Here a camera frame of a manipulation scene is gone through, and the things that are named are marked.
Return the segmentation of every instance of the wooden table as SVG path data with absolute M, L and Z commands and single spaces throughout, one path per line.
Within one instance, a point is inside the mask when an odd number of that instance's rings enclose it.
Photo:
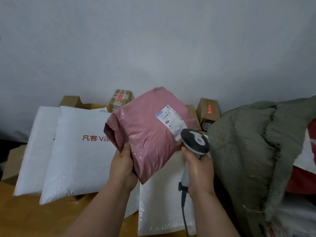
M 0 182 L 0 237 L 56 237 L 87 207 L 96 194 L 80 200 L 65 197 L 52 203 L 39 205 L 40 195 L 13 196 L 14 186 Z M 124 219 L 120 236 L 137 236 L 138 213 Z M 159 235 L 185 236 L 185 231 Z

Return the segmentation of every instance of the white wall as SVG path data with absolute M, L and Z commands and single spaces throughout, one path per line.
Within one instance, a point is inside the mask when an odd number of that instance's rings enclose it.
M 222 112 L 316 94 L 316 0 L 0 0 L 0 138 L 39 105 L 164 86 Z

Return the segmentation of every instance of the red label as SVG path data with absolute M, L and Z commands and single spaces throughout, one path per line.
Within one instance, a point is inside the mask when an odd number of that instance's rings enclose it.
M 211 105 L 211 104 L 209 104 L 207 113 L 208 113 L 208 114 L 213 114 L 213 112 L 212 112 L 212 105 Z
M 121 93 L 120 93 L 120 95 L 118 96 L 118 99 L 117 99 L 117 101 L 118 101 L 118 102 L 120 102 L 120 101 L 121 101 L 121 99 L 123 98 L 123 95 L 124 95 L 124 93 L 123 93 L 123 92 L 121 92 Z

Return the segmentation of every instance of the plastic packaging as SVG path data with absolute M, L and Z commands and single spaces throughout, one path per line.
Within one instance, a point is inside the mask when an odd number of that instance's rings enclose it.
M 65 196 L 98 192 L 109 178 L 116 147 L 103 133 L 110 113 L 61 106 L 40 204 Z M 132 191 L 126 214 L 138 210 L 139 187 Z
M 14 190 L 15 196 L 42 192 L 60 115 L 59 107 L 38 108 Z
M 184 229 L 181 191 L 182 153 L 176 151 L 165 166 L 140 186 L 138 235 L 159 235 Z M 190 235 L 196 234 L 193 202 L 186 196 L 184 214 Z
M 184 128 L 195 128 L 186 106 L 170 91 L 155 88 L 112 112 L 104 133 L 121 151 L 131 146 L 134 169 L 144 184 L 176 151 Z

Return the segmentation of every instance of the white plastic bag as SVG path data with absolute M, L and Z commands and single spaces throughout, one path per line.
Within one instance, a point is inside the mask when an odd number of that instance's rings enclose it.
M 103 133 L 110 113 L 61 106 L 56 138 L 40 204 L 65 196 L 98 192 L 109 178 L 116 147 Z M 138 210 L 139 189 L 130 195 L 127 211 Z
M 59 107 L 38 108 L 14 190 L 15 196 L 42 191 L 60 115 Z
M 181 192 L 182 153 L 175 152 L 165 166 L 140 186 L 138 235 L 159 235 L 184 230 Z M 196 234 L 193 203 L 187 194 L 184 214 L 190 235 Z

